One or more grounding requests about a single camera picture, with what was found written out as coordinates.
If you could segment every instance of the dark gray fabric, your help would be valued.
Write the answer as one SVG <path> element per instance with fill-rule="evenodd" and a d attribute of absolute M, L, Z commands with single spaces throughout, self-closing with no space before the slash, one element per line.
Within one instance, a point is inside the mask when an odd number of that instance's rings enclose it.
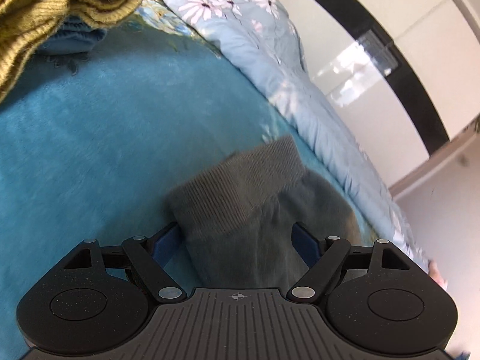
<path fill-rule="evenodd" d="M 208 287 L 285 293 L 308 269 L 290 241 L 297 221 L 318 238 L 361 242 L 350 206 L 302 165 L 291 136 L 229 157 L 177 187 L 168 201 Z"/>

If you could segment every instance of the ribbed waistband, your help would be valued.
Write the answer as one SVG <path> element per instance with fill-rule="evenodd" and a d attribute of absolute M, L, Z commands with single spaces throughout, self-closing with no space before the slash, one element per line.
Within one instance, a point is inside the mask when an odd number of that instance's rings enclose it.
<path fill-rule="evenodd" d="M 288 135 L 227 158 L 176 187 L 167 200 L 187 239 L 207 238 L 245 223 L 305 172 Z"/>

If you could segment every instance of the blue blanket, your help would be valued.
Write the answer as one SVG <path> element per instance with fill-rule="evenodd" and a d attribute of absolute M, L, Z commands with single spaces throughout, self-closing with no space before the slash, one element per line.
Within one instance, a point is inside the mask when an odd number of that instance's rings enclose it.
<path fill-rule="evenodd" d="M 0 359 L 26 351 L 22 295 L 85 238 L 115 245 L 171 219 L 165 194 L 233 151 L 293 134 L 304 163 L 352 204 L 284 118 L 205 43 L 132 19 L 88 54 L 35 56 L 0 106 Z M 374 233 L 352 204 L 364 244 Z M 167 271 L 199 285 L 183 251 Z"/>
<path fill-rule="evenodd" d="M 373 164 L 310 82 L 300 39 L 285 8 L 277 0 L 164 1 L 218 47 L 296 128 L 378 234 L 427 271 L 410 225 Z"/>

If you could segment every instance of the yellow sweater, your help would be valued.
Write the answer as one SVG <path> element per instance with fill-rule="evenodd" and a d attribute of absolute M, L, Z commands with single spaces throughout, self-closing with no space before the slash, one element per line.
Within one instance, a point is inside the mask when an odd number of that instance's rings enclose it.
<path fill-rule="evenodd" d="M 0 102 L 15 85 L 29 57 L 68 15 L 92 28 L 109 28 L 142 0 L 0 0 Z"/>

